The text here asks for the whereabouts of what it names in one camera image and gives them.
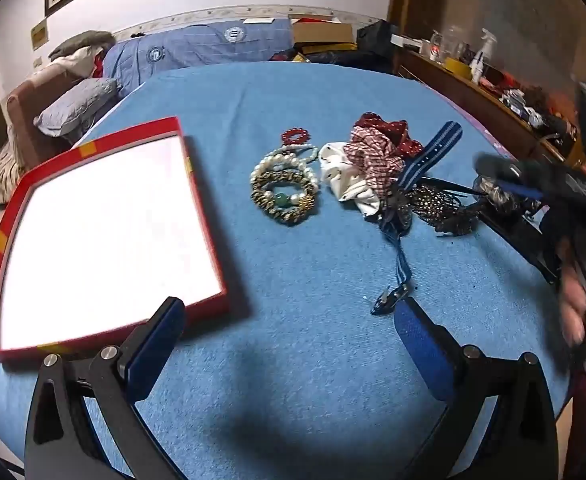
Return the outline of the person's right hand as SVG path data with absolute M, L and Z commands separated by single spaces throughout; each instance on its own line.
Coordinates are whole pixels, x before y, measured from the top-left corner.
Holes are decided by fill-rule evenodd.
M 561 285 L 558 310 L 564 340 L 573 350 L 579 350 L 586 372 L 586 264 L 580 264 L 570 241 L 558 244 L 561 261 Z

